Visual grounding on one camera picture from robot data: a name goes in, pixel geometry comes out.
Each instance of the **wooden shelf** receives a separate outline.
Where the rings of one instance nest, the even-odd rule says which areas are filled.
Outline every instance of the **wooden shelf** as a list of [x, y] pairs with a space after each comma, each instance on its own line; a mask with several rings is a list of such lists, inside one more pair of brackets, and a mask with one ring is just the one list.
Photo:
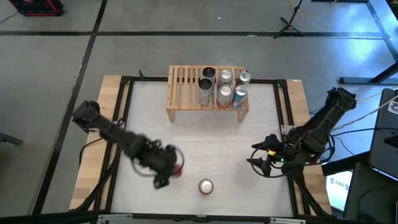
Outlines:
[[241, 109], [234, 109], [229, 105], [221, 109], [216, 104], [217, 86], [211, 96], [209, 106], [200, 106], [198, 99], [199, 81], [202, 78], [202, 71], [206, 67], [216, 70], [218, 74], [224, 69], [229, 69], [233, 74], [233, 87], [236, 85], [236, 78], [245, 71], [243, 66], [216, 66], [216, 65], [171, 65], [169, 67], [169, 79], [167, 88], [166, 112], [170, 121], [174, 121], [176, 110], [190, 111], [235, 111], [238, 113], [238, 122], [242, 122], [249, 111], [249, 97], [246, 96]]

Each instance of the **blue can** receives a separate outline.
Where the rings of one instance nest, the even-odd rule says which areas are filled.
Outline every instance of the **blue can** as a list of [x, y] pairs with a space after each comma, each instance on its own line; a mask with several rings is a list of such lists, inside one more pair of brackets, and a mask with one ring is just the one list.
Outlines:
[[235, 109], [241, 109], [244, 98], [248, 94], [248, 89], [244, 85], [238, 85], [235, 87], [234, 96], [232, 98], [232, 106]]

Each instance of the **silver can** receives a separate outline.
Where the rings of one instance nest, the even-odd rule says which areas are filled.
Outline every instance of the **silver can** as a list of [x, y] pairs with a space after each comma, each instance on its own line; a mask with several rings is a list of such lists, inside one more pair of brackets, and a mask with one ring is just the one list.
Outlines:
[[249, 82], [251, 79], [251, 75], [249, 72], [242, 72], [239, 75], [238, 81], [236, 82], [236, 85], [244, 85], [244, 86], [248, 86]]
[[217, 106], [221, 109], [227, 108], [231, 103], [232, 96], [233, 91], [229, 85], [221, 86], [217, 92]]
[[211, 67], [206, 67], [202, 71], [203, 78], [206, 78], [211, 81], [211, 92], [214, 93], [214, 86], [216, 82], [216, 70]]
[[241, 109], [244, 98], [248, 94], [248, 89], [244, 85], [238, 85], [235, 88], [234, 96], [232, 97], [232, 106], [235, 109]]
[[221, 88], [221, 86], [223, 86], [223, 85], [231, 86], [232, 79], [233, 79], [233, 75], [232, 75], [231, 70], [228, 70], [228, 69], [222, 70], [221, 73], [218, 75], [217, 89]]
[[214, 189], [214, 185], [211, 180], [203, 179], [199, 182], [199, 191], [202, 194], [210, 194]]
[[211, 99], [211, 81], [208, 79], [201, 79], [199, 81], [199, 104], [200, 106], [208, 106]]

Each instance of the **tripod stand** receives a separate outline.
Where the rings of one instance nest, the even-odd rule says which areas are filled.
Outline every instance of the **tripod stand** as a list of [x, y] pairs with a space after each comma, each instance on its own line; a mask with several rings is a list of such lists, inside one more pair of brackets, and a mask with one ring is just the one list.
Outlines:
[[282, 36], [284, 34], [285, 30], [289, 30], [289, 29], [298, 32], [298, 34], [301, 35], [302, 37], [305, 36], [301, 31], [299, 31], [294, 26], [292, 26], [293, 19], [296, 16], [297, 11], [300, 9], [300, 5], [301, 5], [302, 2], [303, 2], [303, 0], [300, 0], [298, 5], [296, 7], [294, 7], [294, 13], [293, 13], [293, 16], [292, 16], [292, 18], [290, 19], [289, 22], [287, 22], [287, 20], [285, 18], [283, 18], [283, 17], [280, 18], [281, 21], [285, 24], [285, 26], [278, 32], [277, 35], [274, 36], [274, 39]]

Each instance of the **concrete floor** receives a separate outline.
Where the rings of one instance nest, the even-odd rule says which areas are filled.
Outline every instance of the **concrete floor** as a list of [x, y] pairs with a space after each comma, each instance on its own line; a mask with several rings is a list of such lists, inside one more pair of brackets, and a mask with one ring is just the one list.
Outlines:
[[[371, 0], [391, 42], [398, 49], [398, 22], [385, 0]], [[101, 1], [63, 1], [62, 17], [16, 15], [0, 31], [91, 31]], [[302, 11], [316, 13], [328, 3], [304, 0]], [[263, 31], [277, 32], [280, 16], [289, 18], [288, 0], [108, 1], [100, 31]], [[15, 12], [0, 2], [0, 20]], [[305, 32], [378, 32], [363, 3], [336, 3], [319, 16], [297, 15]], [[25, 215], [32, 208], [56, 132], [67, 107], [88, 36], [0, 36], [0, 131], [24, 140], [20, 147], [0, 144], [0, 216]], [[335, 37], [97, 37], [76, 105], [95, 100], [104, 75], [165, 76], [171, 64], [244, 65], [255, 78], [303, 80], [308, 107], [323, 106], [326, 91], [341, 76], [373, 77], [394, 63], [380, 38]], [[344, 86], [363, 99], [383, 87]], [[377, 108], [374, 97], [349, 111], [352, 120]], [[374, 126], [376, 114], [344, 130]], [[342, 136], [353, 153], [369, 150], [372, 132]], [[68, 210], [78, 173], [78, 153], [86, 135], [68, 128], [44, 212]], [[350, 154], [337, 142], [333, 160]]]

